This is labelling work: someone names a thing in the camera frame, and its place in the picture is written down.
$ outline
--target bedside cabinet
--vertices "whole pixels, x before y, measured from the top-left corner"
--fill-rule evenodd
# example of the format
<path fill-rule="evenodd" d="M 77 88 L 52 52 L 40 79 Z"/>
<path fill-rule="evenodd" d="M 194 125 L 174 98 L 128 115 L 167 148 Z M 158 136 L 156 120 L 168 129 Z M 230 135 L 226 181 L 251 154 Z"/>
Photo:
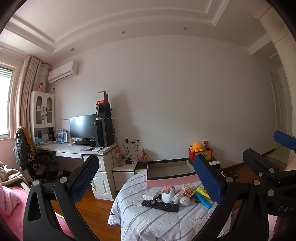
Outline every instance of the bedside cabinet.
<path fill-rule="evenodd" d="M 138 160 L 134 161 L 134 164 L 124 164 L 123 166 L 115 166 L 112 169 L 114 183 L 116 187 L 116 192 L 118 193 L 122 186 L 126 183 L 128 179 L 130 179 L 135 174 L 135 168 L 138 163 Z"/>

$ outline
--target power cord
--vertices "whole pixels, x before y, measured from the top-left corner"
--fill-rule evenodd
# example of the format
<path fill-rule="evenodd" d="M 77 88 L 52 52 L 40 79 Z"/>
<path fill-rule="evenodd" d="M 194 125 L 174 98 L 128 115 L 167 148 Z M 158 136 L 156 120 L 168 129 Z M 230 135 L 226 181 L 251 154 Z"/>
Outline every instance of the power cord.
<path fill-rule="evenodd" d="M 136 143 L 136 142 L 134 142 L 134 141 L 131 142 L 131 144 L 137 144 L 137 149 L 136 149 L 135 152 L 133 153 L 133 154 L 137 153 L 137 156 L 138 156 L 138 149 L 139 149 L 139 144 L 138 144 L 138 143 Z"/>
<path fill-rule="evenodd" d="M 112 122 L 113 122 L 113 137 L 114 137 L 114 147 L 116 147 L 116 142 L 117 142 L 117 138 L 115 136 L 115 133 L 116 133 L 116 128 L 114 126 L 114 117 L 112 115 L 112 111 L 113 109 L 110 109 L 110 113 L 111 113 L 111 116 L 112 116 Z"/>
<path fill-rule="evenodd" d="M 124 143 L 123 143 L 124 141 L 126 142 L 126 147 L 127 147 L 127 149 L 128 149 L 128 139 L 122 141 L 122 145 L 123 145 L 123 147 L 124 147 L 124 149 L 125 149 L 125 151 L 126 151 L 125 154 L 122 155 L 122 158 L 123 158 L 123 159 L 124 159 L 124 156 L 127 155 L 127 154 L 129 153 L 129 150 L 126 150 L 126 147 L 124 146 Z"/>

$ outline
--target window frame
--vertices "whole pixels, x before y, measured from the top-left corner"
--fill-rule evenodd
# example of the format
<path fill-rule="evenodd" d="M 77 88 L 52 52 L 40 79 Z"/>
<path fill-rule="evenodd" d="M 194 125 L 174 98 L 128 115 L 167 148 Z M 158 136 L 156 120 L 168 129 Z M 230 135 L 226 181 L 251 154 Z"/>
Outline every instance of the window frame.
<path fill-rule="evenodd" d="M 8 91 L 8 98 L 7 98 L 7 132 L 8 134 L 7 135 L 0 135 L 0 140 L 5 140 L 5 139 L 10 139 L 12 136 L 11 136 L 11 132 L 12 132 L 12 129 L 11 129 L 11 123 L 12 123 L 12 119 L 13 118 L 13 115 L 11 115 L 11 97 L 13 96 L 12 92 L 13 92 L 13 82 L 14 82 L 14 79 L 15 79 L 15 73 L 16 73 L 16 69 L 17 67 L 15 66 L 12 66 L 10 64 L 7 64 L 7 63 L 3 63 L 3 62 L 0 62 L 0 67 L 3 67 L 3 68 L 6 68 L 6 69 L 9 69 L 9 70 L 12 70 L 12 75 L 11 75 L 11 78 L 10 78 L 10 84 L 9 84 L 9 91 Z"/>

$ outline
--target air conditioner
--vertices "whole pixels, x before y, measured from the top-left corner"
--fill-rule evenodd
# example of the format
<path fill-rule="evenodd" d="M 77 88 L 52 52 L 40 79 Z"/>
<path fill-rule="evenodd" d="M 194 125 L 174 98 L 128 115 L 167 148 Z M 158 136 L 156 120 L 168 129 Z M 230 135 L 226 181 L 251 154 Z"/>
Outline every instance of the air conditioner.
<path fill-rule="evenodd" d="M 48 83 L 52 84 L 57 80 L 64 80 L 77 75 L 78 63 L 71 61 L 49 72 Z"/>

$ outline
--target remote control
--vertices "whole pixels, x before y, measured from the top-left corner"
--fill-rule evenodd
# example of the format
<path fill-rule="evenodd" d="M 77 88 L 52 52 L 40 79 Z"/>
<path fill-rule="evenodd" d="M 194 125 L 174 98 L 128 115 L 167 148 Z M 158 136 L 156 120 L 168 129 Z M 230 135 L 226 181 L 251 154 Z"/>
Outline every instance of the remote control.
<path fill-rule="evenodd" d="M 178 204 L 157 202 L 155 200 L 144 200 L 142 202 L 142 206 L 157 208 L 157 209 L 169 211 L 169 212 L 177 212 L 180 208 Z"/>

